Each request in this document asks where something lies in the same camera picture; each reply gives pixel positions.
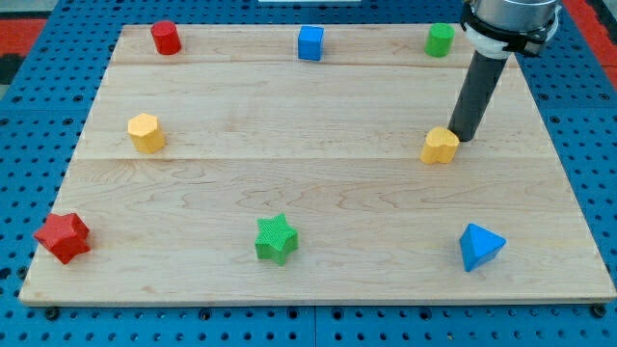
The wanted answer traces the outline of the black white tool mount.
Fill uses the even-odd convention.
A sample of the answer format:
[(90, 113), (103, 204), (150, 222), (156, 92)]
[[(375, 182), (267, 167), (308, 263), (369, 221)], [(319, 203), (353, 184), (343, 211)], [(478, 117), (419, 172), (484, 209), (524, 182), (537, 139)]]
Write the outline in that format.
[(560, 2), (464, 2), (460, 23), (486, 57), (537, 57), (556, 34), (561, 9)]

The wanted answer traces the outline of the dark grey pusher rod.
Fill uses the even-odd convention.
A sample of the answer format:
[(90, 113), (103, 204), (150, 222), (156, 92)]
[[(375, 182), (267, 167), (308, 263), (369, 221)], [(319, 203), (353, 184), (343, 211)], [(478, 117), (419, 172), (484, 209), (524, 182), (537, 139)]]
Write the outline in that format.
[(469, 64), (448, 129), (460, 142), (471, 141), (480, 125), (506, 59), (493, 59), (475, 51)]

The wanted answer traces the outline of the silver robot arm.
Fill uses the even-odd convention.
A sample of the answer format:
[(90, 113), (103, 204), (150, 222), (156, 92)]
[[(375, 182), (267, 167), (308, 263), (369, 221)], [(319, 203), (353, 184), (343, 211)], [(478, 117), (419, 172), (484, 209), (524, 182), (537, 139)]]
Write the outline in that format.
[(509, 57), (537, 57), (558, 30), (557, 0), (469, 0), (460, 25), (474, 52), (448, 129), (461, 142), (475, 136)]

